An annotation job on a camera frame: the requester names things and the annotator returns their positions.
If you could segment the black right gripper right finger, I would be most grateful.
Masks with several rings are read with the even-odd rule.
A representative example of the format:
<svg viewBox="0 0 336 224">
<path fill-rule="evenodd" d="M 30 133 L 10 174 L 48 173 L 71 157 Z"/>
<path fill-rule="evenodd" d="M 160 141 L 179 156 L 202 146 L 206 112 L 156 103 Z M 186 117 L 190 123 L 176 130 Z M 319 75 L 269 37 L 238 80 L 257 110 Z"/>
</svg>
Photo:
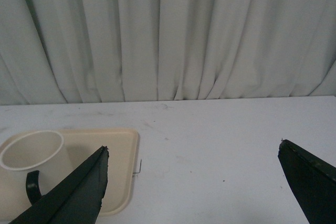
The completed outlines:
<svg viewBox="0 0 336 224">
<path fill-rule="evenodd" d="M 335 223 L 335 167 L 289 140 L 279 145 L 286 180 L 309 223 Z"/>
</svg>

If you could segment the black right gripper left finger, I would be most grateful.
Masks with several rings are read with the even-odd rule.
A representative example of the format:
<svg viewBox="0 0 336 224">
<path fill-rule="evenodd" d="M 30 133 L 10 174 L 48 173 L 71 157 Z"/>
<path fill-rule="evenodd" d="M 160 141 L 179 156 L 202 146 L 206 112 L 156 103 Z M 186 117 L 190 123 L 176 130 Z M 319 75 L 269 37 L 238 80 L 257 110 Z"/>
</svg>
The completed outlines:
<svg viewBox="0 0 336 224">
<path fill-rule="evenodd" d="M 108 183 L 109 152 L 97 149 L 50 192 L 42 195 L 39 171 L 26 176 L 32 204 L 11 223 L 95 223 Z"/>
</svg>

